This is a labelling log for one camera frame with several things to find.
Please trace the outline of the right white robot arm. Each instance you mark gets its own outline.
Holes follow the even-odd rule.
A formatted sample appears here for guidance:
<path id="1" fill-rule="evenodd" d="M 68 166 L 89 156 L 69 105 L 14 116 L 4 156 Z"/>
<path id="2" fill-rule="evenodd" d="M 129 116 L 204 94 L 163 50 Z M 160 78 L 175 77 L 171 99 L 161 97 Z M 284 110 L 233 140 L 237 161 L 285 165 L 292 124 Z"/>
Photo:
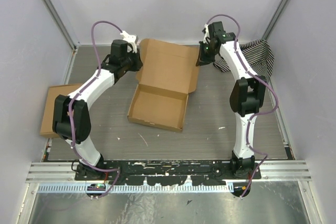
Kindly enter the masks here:
<path id="1" fill-rule="evenodd" d="M 215 61 L 219 55 L 225 59 L 234 77 L 229 104 L 236 118 L 236 140 L 230 170 L 237 179 L 243 179 L 255 167 L 253 150 L 254 128 L 260 108 L 263 106 L 265 86 L 256 80 L 257 74 L 245 59 L 234 33 L 220 32 L 218 35 L 205 33 L 200 43 L 197 66 Z"/>

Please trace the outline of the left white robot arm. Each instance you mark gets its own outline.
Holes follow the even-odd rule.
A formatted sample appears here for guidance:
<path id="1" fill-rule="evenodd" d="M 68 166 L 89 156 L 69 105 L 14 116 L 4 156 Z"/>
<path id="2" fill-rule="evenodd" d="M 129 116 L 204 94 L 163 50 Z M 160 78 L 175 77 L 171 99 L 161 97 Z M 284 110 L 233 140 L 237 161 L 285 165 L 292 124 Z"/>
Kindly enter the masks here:
<path id="1" fill-rule="evenodd" d="M 97 70 L 78 89 L 55 98 L 52 130 L 65 140 L 79 158 L 82 167 L 93 180 L 100 180 L 106 169 L 102 154 L 90 137 L 90 108 L 127 72 L 137 72 L 143 66 L 139 52 L 126 51 L 108 54 Z"/>

